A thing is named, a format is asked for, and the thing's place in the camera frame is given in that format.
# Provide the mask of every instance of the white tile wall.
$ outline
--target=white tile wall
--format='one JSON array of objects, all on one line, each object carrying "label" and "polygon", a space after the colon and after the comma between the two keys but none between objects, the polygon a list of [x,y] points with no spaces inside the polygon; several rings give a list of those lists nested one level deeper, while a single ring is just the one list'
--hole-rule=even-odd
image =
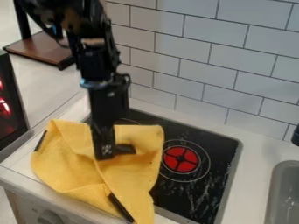
[{"label": "white tile wall", "polygon": [[158,9],[215,18],[218,0],[158,0]]},{"label": "white tile wall", "polygon": [[207,62],[211,44],[170,35],[156,35],[156,52],[182,59]]},{"label": "white tile wall", "polygon": [[129,48],[123,45],[117,45],[116,47],[121,52],[122,63],[129,64]]},{"label": "white tile wall", "polygon": [[202,17],[185,19],[184,37],[230,46],[243,46],[247,25]]},{"label": "white tile wall", "polygon": [[180,77],[223,88],[233,88],[236,71],[182,59]]},{"label": "white tile wall", "polygon": [[155,73],[154,88],[201,100],[204,84],[162,73]]},{"label": "white tile wall", "polygon": [[183,23],[183,15],[136,7],[131,8],[132,27],[181,36]]},{"label": "white tile wall", "polygon": [[157,53],[131,49],[131,64],[163,74],[176,75],[178,73],[179,59]]},{"label": "white tile wall", "polygon": [[297,103],[299,100],[299,83],[250,73],[238,74],[235,89],[284,102]]},{"label": "white tile wall", "polygon": [[299,0],[109,2],[133,97],[288,141],[299,123]]},{"label": "white tile wall", "polygon": [[275,63],[275,56],[229,46],[212,45],[210,63],[249,73],[270,75]]},{"label": "white tile wall", "polygon": [[108,15],[114,24],[129,25],[129,6],[118,3],[107,3]]},{"label": "white tile wall", "polygon": [[119,73],[130,74],[132,82],[147,87],[153,87],[154,73],[134,66],[120,65],[117,69]]},{"label": "white tile wall", "polygon": [[273,77],[299,82],[299,59],[278,56]]},{"label": "white tile wall", "polygon": [[146,8],[156,8],[156,0],[108,0],[109,2],[119,4],[130,4],[136,6],[142,6]]},{"label": "white tile wall", "polygon": [[150,87],[142,87],[132,84],[131,96],[141,101],[151,102],[156,105],[174,109],[176,96],[174,94],[165,93]]},{"label": "white tile wall", "polygon": [[252,114],[258,114],[262,98],[243,94],[222,87],[205,86],[204,101],[231,109],[238,109]]},{"label": "white tile wall", "polygon": [[266,99],[261,108],[261,116],[273,118],[286,123],[299,123],[299,106],[281,101]]},{"label": "white tile wall", "polygon": [[218,18],[283,29],[290,8],[290,3],[268,0],[220,0]]},{"label": "white tile wall", "polygon": [[113,25],[113,33],[116,44],[154,51],[155,33],[151,31],[140,31],[124,26]]},{"label": "white tile wall", "polygon": [[299,32],[299,4],[294,4],[291,17],[289,19],[288,30]]},{"label": "white tile wall", "polygon": [[273,121],[257,115],[249,115],[233,109],[228,113],[227,124],[278,139],[283,138],[288,127],[284,122]]},{"label": "white tile wall", "polygon": [[287,142],[291,141],[295,128],[296,128],[295,125],[292,125],[292,124],[289,125],[287,134],[283,139],[284,141],[287,141]]},{"label": "white tile wall", "polygon": [[299,33],[251,26],[245,47],[299,58]]},{"label": "white tile wall", "polygon": [[193,116],[206,117],[215,123],[223,123],[227,114],[227,108],[181,96],[177,97],[176,110]]}]

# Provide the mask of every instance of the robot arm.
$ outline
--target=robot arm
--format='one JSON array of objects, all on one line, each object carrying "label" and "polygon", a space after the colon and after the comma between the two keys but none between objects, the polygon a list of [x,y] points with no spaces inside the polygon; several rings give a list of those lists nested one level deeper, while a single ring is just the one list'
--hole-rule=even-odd
[{"label": "robot arm", "polygon": [[135,153],[131,145],[116,145],[114,122],[129,110],[128,74],[118,74],[121,64],[111,22],[99,0],[17,0],[31,18],[59,41],[66,31],[69,47],[81,71],[80,85],[89,93],[97,159]]}]

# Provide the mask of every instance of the sink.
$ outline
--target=sink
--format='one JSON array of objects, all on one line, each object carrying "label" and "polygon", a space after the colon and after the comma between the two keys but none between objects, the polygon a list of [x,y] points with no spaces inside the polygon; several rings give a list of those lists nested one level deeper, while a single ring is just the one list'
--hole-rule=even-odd
[{"label": "sink", "polygon": [[285,161],[273,169],[265,224],[298,223],[299,161]]}]

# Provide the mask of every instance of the black stovetop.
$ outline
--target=black stovetop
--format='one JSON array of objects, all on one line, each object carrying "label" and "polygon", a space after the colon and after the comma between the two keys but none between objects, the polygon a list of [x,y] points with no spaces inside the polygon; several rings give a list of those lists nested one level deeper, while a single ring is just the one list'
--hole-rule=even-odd
[{"label": "black stovetop", "polygon": [[135,110],[127,118],[123,123],[164,129],[160,175],[150,192],[155,205],[178,214],[180,223],[213,224],[238,141]]}]

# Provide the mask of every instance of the yellow towel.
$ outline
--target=yellow towel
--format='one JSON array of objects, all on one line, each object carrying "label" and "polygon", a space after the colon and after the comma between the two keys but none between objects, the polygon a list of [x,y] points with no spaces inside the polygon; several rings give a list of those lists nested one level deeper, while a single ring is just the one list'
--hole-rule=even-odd
[{"label": "yellow towel", "polygon": [[91,130],[85,123],[52,120],[38,150],[34,172],[58,193],[122,217],[108,199],[113,193],[138,224],[154,223],[149,191],[159,173],[163,148],[160,126],[115,126],[116,142],[132,144],[136,155],[96,161]]}]

